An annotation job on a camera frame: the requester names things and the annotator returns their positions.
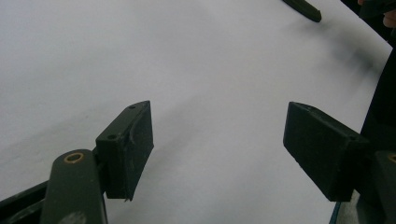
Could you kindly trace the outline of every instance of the dark object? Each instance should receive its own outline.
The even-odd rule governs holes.
[[[320,11],[315,7],[307,3],[305,0],[283,0],[290,7],[303,14],[311,21],[320,22],[321,14]]]
[[[395,64],[393,50],[361,134],[313,106],[290,103],[284,135],[287,150],[329,200],[348,201],[355,189],[360,204],[366,204],[358,210],[359,217],[385,217],[387,223],[396,222]]]
[[[111,174],[105,185],[107,198],[132,200],[153,147],[148,102],[125,108],[105,128],[96,138],[96,149]]]
[[[361,6],[361,12],[359,16],[362,19],[372,18],[396,9],[395,0],[364,0]],[[396,29],[390,34],[392,37],[396,37]]]
[[[396,152],[376,152],[372,172],[388,222],[396,223]]]
[[[395,36],[392,35],[392,29],[384,26],[383,19],[384,15],[380,12],[373,4],[378,4],[377,1],[370,1],[370,3],[363,7],[358,5],[356,0],[341,0],[347,7],[349,7],[355,14],[361,17],[374,31],[376,31],[384,40],[386,40],[393,47],[396,46]]]
[[[0,202],[0,223],[107,223],[107,198],[132,200],[153,148],[149,101],[128,106],[93,151],[63,154],[48,182]]]
[[[87,222],[107,223],[94,157],[91,151],[80,149],[52,164],[40,223]]]
[[[332,202],[348,202],[368,141],[310,105],[289,103],[283,144]]]

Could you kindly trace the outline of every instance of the screw hole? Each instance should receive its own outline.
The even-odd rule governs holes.
[[[111,134],[107,138],[110,139],[110,140],[113,140],[113,139],[116,139],[117,136],[115,134]]]
[[[396,154],[390,154],[390,155],[388,155],[388,159],[389,159],[390,161],[393,161],[393,162],[396,163]]]
[[[82,154],[80,152],[75,152],[75,153],[72,153],[70,155],[67,155],[64,158],[64,162],[74,164],[74,163],[77,163],[79,161],[82,161],[83,158],[84,158],[84,154]]]

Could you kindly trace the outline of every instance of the black bracket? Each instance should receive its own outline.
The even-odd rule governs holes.
[[[107,223],[107,198],[132,200],[153,149],[149,101],[126,107],[93,151],[58,157],[48,181],[0,202],[0,224]]]
[[[396,51],[388,59],[361,133],[311,105],[291,102],[284,146],[332,202],[353,189],[396,223]]]

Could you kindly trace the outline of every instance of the white sheet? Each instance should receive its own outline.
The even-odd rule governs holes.
[[[390,46],[339,1],[2,1],[0,199],[150,100],[155,148],[109,223],[328,223],[282,145],[289,101],[359,131]]]

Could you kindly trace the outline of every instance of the white surface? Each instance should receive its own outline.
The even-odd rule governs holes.
[[[109,223],[328,223],[282,146],[289,101],[359,131],[390,47],[339,1],[0,2],[0,198],[150,100],[155,148]]]

